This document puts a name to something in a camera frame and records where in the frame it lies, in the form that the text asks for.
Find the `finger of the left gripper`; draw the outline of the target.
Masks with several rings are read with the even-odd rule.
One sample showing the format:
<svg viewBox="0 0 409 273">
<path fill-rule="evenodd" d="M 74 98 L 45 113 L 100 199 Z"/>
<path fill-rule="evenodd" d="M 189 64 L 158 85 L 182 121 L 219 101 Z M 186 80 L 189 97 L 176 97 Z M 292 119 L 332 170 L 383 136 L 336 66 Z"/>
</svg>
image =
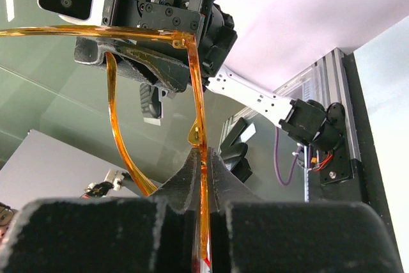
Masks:
<svg viewBox="0 0 409 273">
<path fill-rule="evenodd" d="M 141 112 L 144 118 L 162 119 L 164 115 L 163 98 L 167 91 L 156 86 L 141 83 L 139 97 L 141 101 Z"/>
</svg>

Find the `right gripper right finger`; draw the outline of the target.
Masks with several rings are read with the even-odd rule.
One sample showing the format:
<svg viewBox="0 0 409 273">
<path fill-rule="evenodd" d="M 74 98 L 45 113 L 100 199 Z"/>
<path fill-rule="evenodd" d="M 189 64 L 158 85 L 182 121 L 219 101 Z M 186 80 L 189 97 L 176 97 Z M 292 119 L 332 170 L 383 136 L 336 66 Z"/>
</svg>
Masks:
<svg viewBox="0 0 409 273">
<path fill-rule="evenodd" d="M 271 202 L 208 153 L 213 272 L 402 272 L 376 212 L 361 202 Z"/>
</svg>

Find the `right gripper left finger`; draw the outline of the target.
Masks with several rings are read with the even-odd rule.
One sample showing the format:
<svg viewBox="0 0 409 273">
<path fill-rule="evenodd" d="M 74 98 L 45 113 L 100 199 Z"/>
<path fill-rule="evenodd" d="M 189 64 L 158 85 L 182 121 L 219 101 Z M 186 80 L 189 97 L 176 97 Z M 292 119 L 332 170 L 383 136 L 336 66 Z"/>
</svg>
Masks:
<svg viewBox="0 0 409 273">
<path fill-rule="evenodd" d="M 2 272 L 198 272 L 200 154 L 146 198 L 26 204 L 1 244 Z"/>
</svg>

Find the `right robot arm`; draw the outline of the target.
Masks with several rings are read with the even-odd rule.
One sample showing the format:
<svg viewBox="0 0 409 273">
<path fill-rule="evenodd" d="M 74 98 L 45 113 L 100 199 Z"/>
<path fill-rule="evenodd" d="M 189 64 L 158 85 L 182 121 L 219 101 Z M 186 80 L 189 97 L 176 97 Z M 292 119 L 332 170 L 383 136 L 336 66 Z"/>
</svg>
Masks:
<svg viewBox="0 0 409 273">
<path fill-rule="evenodd" d="M 2 272 L 199 272 L 199 152 L 147 198 L 115 179 L 81 198 L 38 199 L 13 218 Z M 361 202 L 267 202 L 210 150 L 212 272 L 401 272 L 387 229 Z"/>
</svg>

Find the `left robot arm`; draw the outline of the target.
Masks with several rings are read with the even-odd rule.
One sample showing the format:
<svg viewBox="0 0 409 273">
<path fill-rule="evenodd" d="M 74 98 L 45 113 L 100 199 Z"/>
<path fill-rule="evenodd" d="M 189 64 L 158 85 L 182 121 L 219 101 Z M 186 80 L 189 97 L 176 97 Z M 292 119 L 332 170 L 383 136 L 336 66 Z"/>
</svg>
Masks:
<svg viewBox="0 0 409 273">
<path fill-rule="evenodd" d="M 108 42 L 80 38 L 75 58 L 98 66 L 110 52 L 125 63 L 122 68 L 109 63 L 110 74 L 119 73 L 170 93 L 183 92 L 191 84 L 197 109 L 189 137 L 193 146 L 206 148 L 204 90 L 252 108 L 302 145 L 323 152 L 336 151 L 342 145 L 344 120 L 333 118 L 331 108 L 267 92 L 224 66 L 237 34 L 232 17 L 216 0 L 106 0 L 102 17 L 105 26 L 166 28 L 176 33 L 170 47 L 129 38 Z"/>
</svg>

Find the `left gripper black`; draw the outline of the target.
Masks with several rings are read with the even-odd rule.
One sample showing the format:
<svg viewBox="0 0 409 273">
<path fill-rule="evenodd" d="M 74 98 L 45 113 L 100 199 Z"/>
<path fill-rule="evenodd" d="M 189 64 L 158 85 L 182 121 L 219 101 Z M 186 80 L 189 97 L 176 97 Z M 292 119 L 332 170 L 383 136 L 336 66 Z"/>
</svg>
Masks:
<svg viewBox="0 0 409 273">
<path fill-rule="evenodd" d="M 102 24 L 105 26 L 172 29 L 194 33 L 200 40 L 219 35 L 219 10 L 214 0 L 105 0 Z M 140 45 L 116 39 L 78 36 L 75 62 L 106 71 L 105 54 L 117 61 L 122 77 L 162 88 L 184 92 L 190 81 L 184 62 Z"/>
</svg>

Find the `orange sunglasses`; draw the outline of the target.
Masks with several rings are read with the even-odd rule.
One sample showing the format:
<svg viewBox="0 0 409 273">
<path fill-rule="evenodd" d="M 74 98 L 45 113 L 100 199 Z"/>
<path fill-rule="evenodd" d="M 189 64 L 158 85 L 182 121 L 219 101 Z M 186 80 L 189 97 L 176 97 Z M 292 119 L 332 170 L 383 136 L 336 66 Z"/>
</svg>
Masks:
<svg viewBox="0 0 409 273">
<path fill-rule="evenodd" d="M 205 106 L 203 99 L 203 85 L 201 70 L 199 66 L 199 56 L 196 47 L 196 37 L 191 33 L 171 30 L 143 29 L 134 27 L 116 26 L 46 26 L 46 27 L 20 27 L 4 29 L 1 31 L 2 37 L 7 36 L 29 36 L 29 35 L 71 35 L 90 36 L 102 38 L 120 38 L 127 40 L 146 40 L 152 42 L 168 43 L 175 49 L 186 49 L 189 59 L 189 69 L 196 106 L 196 120 L 190 132 L 197 137 L 196 141 L 191 141 L 193 147 L 199 148 L 201 157 L 201 179 L 200 179 L 200 258 L 206 264 L 210 263 L 208 246 L 210 244 L 210 213 L 208 204 L 208 146 L 206 140 L 206 120 Z M 125 162 L 131 177 L 141 191 L 151 194 L 155 191 L 155 186 L 144 176 L 129 157 L 127 149 L 123 143 L 118 117 L 116 113 L 116 70 L 117 63 L 114 56 L 106 53 L 107 59 L 107 85 L 109 116 L 114 139 L 118 151 Z"/>
</svg>

